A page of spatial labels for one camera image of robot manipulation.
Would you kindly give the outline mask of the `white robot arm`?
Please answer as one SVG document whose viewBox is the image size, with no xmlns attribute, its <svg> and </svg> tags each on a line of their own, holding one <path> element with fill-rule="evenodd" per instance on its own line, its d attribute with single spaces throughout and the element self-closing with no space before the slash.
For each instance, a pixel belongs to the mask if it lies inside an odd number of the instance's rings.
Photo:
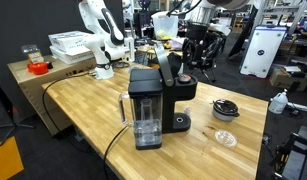
<svg viewBox="0 0 307 180">
<path fill-rule="evenodd" d="M 94 54 L 94 77 L 109 79 L 114 75 L 111 61 L 125 55 L 124 35 L 103 0 L 81 0 L 79 11 L 85 27 L 91 31 L 83 37 L 83 44 Z"/>
</svg>

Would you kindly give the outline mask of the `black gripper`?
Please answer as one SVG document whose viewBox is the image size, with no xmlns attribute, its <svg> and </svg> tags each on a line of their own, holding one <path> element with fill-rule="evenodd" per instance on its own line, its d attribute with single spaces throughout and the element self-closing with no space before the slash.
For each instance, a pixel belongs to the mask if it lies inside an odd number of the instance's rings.
<svg viewBox="0 0 307 180">
<path fill-rule="evenodd" d="M 187 25 L 186 37 L 199 43 L 206 38 L 208 25 L 189 22 Z"/>
</svg>

